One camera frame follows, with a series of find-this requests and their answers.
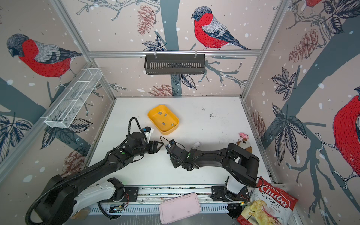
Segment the white mini stapler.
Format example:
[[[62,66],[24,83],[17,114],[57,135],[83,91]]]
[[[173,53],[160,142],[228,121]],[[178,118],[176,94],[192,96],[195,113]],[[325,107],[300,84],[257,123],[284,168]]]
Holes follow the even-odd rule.
[[[197,149],[197,148],[199,148],[200,146],[201,146],[201,143],[200,143],[200,142],[195,142],[195,143],[192,145],[191,149]]]

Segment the red cassava chips bag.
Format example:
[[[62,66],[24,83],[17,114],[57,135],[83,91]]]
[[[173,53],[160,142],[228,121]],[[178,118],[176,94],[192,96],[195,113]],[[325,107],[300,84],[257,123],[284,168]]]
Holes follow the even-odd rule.
[[[241,225],[287,225],[298,199],[262,177],[236,221]]]

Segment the yellow plastic tray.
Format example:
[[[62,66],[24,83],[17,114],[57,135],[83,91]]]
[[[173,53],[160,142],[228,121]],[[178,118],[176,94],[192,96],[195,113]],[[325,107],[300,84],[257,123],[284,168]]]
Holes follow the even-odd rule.
[[[178,128],[178,117],[165,105],[159,105],[151,109],[148,111],[147,116],[162,135],[168,135]]]

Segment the white mesh wall shelf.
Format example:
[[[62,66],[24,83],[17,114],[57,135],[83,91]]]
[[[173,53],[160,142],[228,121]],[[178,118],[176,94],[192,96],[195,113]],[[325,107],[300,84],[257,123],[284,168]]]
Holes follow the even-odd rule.
[[[83,70],[75,84],[66,88],[66,95],[47,116],[45,124],[51,128],[69,128],[102,76],[99,68]]]

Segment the pink plastic lid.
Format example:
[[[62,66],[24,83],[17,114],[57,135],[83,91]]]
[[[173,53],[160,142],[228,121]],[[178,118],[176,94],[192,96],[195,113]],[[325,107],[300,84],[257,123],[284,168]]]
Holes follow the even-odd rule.
[[[200,212],[201,205],[196,193],[173,198],[159,205],[160,222],[162,225],[197,215]]]

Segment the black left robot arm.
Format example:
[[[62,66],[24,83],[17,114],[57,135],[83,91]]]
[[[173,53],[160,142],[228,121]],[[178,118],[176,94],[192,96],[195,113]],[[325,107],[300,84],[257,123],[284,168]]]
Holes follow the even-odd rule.
[[[80,193],[107,175],[135,162],[136,156],[155,154],[162,147],[159,141],[148,141],[145,134],[134,132],[96,164],[66,177],[53,176],[29,207],[25,223],[33,225],[31,214],[36,212],[41,219],[40,224],[62,225],[72,216],[75,205],[79,203],[76,197]]]

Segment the brown plush toy keychain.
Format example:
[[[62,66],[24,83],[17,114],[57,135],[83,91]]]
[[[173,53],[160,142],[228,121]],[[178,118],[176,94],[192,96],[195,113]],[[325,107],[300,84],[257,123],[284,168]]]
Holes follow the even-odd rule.
[[[252,147],[249,140],[249,135],[245,134],[245,133],[239,133],[240,138],[237,141],[237,145],[240,146],[241,148],[245,149],[246,151],[248,151],[249,153],[252,153]]]

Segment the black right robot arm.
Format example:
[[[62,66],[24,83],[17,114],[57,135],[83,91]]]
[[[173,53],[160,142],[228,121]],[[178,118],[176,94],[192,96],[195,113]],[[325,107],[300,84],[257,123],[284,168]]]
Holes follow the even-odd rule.
[[[221,167],[242,185],[250,188],[257,186],[260,159],[237,144],[230,143],[216,151],[186,151],[176,142],[171,142],[166,145],[166,150],[174,168],[192,171],[202,167]]]

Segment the glass spice jar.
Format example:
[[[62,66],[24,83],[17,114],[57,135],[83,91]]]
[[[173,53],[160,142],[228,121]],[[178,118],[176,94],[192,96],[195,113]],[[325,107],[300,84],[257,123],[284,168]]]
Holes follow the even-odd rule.
[[[78,211],[74,216],[71,217],[72,220],[84,220],[88,217],[91,212],[90,207],[86,207]]]

